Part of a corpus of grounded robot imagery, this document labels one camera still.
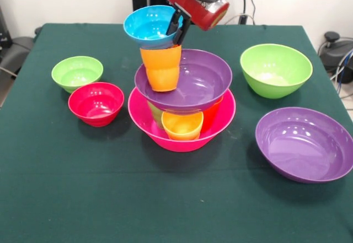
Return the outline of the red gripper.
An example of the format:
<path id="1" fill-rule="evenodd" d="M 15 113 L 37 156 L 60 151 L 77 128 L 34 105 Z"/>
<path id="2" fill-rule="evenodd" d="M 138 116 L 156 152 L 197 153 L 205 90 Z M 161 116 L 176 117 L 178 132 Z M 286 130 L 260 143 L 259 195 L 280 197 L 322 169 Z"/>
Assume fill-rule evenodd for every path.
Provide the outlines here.
<path id="1" fill-rule="evenodd" d="M 166 32 L 167 35 L 175 33 L 173 37 L 174 45 L 181 45 L 183 43 L 191 22 L 204 31 L 210 30 L 225 16 L 229 8 L 229 3 L 226 0 L 167 1 L 177 8 L 171 17 Z M 190 17 L 190 19 L 183 19 L 181 28 L 179 28 L 180 10 L 185 11 Z"/>

